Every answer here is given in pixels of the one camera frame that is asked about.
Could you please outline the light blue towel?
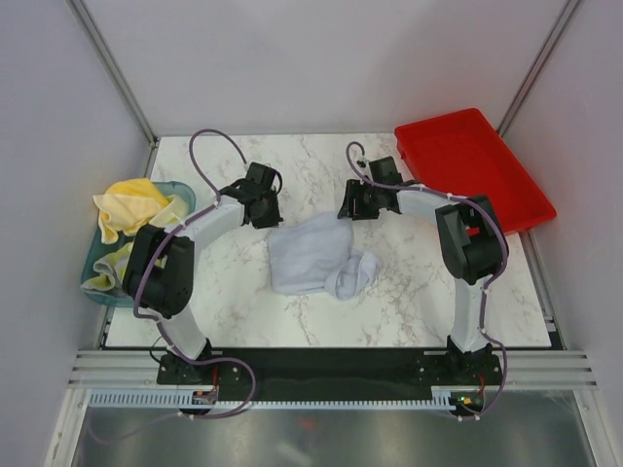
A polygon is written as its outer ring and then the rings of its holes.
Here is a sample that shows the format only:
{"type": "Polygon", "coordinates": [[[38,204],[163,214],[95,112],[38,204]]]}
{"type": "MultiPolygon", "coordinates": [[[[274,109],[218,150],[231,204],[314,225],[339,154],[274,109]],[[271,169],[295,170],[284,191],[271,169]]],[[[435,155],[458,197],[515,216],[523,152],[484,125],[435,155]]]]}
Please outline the light blue towel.
{"type": "Polygon", "coordinates": [[[281,227],[268,235],[271,282],[287,296],[327,293],[341,300],[356,297],[378,277],[382,262],[353,247],[350,219],[327,212],[281,227]]]}

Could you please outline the green frog pattern towel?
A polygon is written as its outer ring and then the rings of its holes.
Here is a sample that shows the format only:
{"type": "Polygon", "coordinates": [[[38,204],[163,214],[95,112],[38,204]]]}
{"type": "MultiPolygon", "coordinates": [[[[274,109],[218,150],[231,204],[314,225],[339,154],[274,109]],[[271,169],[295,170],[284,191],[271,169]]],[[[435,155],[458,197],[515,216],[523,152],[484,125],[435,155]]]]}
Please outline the green frog pattern towel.
{"type": "Polygon", "coordinates": [[[182,197],[173,195],[167,200],[169,204],[148,221],[149,225],[164,228],[178,223],[188,215],[189,205],[182,197]]]}

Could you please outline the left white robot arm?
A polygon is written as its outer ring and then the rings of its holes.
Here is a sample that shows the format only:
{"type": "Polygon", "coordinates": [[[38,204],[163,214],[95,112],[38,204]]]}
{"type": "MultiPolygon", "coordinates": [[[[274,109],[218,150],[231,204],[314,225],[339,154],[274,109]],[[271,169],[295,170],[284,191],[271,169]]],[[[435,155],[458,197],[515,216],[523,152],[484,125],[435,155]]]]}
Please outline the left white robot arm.
{"type": "Polygon", "coordinates": [[[133,314],[156,323],[167,347],[178,356],[179,372],[191,383],[208,380],[213,361],[209,340],[191,311],[195,270],[201,252],[235,229],[275,228],[282,221],[277,196],[281,174],[253,162],[245,176],[218,192],[215,202],[168,228],[146,225],[135,236],[123,278],[133,314]]]}

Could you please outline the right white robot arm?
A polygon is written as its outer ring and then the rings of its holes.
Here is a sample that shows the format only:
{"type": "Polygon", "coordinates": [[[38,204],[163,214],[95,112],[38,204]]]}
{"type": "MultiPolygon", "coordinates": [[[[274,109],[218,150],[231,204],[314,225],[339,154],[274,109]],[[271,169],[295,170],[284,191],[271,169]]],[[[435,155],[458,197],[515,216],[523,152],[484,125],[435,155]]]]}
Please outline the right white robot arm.
{"type": "Polygon", "coordinates": [[[492,344],[486,336],[487,297],[509,256],[493,204],[485,195],[462,197],[405,181],[391,157],[371,162],[369,177],[354,162],[349,165],[357,177],[346,182],[340,218],[376,220],[384,209],[436,226],[444,265],[455,279],[454,323],[448,337],[454,353],[446,358],[445,371],[456,383],[470,382],[481,369],[476,355],[492,344]]]}

